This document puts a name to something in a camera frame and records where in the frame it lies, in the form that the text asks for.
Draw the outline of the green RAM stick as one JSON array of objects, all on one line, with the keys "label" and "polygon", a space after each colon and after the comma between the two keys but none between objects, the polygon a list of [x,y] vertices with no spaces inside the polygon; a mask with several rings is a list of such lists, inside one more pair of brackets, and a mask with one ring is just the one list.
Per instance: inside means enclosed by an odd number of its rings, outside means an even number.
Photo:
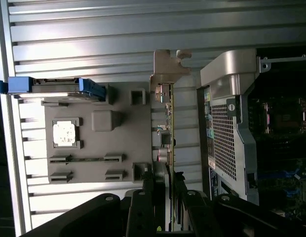
[{"label": "green RAM stick", "polygon": [[66,163],[69,162],[102,162],[104,158],[68,158]]}]

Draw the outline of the grey parts rack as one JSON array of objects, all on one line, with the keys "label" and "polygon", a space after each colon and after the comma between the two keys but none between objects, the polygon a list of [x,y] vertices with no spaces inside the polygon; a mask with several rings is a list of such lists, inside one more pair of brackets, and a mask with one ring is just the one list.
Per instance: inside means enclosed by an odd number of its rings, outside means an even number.
[{"label": "grey parts rack", "polygon": [[[146,82],[107,83],[104,102],[58,101],[46,106],[45,133],[51,184],[134,182],[152,168],[150,89]],[[53,125],[71,121],[72,146],[53,142]],[[102,162],[69,162],[68,158],[104,158]]]}]

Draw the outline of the black open PC case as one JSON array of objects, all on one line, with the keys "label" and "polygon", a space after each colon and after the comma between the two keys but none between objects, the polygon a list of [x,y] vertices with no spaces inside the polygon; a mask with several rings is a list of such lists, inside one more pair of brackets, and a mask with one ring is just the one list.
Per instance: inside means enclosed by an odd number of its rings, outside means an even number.
[{"label": "black open PC case", "polygon": [[[248,106],[252,99],[306,99],[306,46],[226,51],[201,69],[198,90],[210,195],[233,194],[260,205]],[[306,180],[302,191],[305,204],[300,208],[266,209],[306,220]]]}]

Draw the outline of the blue expansion slot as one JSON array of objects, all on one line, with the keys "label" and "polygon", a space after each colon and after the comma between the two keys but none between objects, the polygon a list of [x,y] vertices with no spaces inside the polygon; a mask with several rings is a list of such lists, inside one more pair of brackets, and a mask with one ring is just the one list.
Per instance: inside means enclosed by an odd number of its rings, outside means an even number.
[{"label": "blue expansion slot", "polygon": [[278,171],[278,172],[265,172],[258,173],[258,179],[281,179],[281,178],[292,178],[299,172],[299,169],[294,171]]}]

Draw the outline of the green motherboard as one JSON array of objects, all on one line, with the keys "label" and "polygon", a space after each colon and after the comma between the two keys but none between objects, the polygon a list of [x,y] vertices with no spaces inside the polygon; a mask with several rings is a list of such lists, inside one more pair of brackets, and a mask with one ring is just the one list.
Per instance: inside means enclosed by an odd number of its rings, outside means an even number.
[{"label": "green motherboard", "polygon": [[303,98],[252,99],[248,106],[249,130],[257,151],[257,174],[265,172],[299,172],[292,178],[258,179],[259,204],[268,209],[289,211],[305,203],[302,182],[306,180],[306,131],[297,134],[272,135],[266,133],[266,104],[304,102]]}]

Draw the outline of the silver CPU chip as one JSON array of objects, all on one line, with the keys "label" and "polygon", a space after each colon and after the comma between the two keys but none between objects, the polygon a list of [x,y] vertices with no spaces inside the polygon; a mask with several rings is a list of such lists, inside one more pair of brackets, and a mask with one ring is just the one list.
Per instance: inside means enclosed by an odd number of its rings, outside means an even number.
[{"label": "silver CPU chip", "polygon": [[53,142],[59,147],[72,146],[76,141],[76,127],[71,121],[57,121],[53,125]]}]

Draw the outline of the CPU socket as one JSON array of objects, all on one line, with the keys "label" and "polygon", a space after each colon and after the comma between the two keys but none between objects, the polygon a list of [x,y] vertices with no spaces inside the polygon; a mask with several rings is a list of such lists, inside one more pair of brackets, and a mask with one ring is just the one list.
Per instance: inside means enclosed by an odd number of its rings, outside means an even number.
[{"label": "CPU socket", "polygon": [[289,101],[266,104],[266,133],[297,134],[306,131],[306,103]]}]

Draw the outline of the hard disk in blue caddy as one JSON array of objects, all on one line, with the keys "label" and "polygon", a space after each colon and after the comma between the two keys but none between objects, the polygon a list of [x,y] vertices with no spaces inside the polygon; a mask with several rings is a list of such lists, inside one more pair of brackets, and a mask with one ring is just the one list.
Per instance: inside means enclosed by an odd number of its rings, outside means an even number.
[{"label": "hard disk in blue caddy", "polygon": [[35,79],[32,77],[9,77],[0,80],[0,94],[15,99],[66,98],[105,101],[107,90],[91,79]]}]

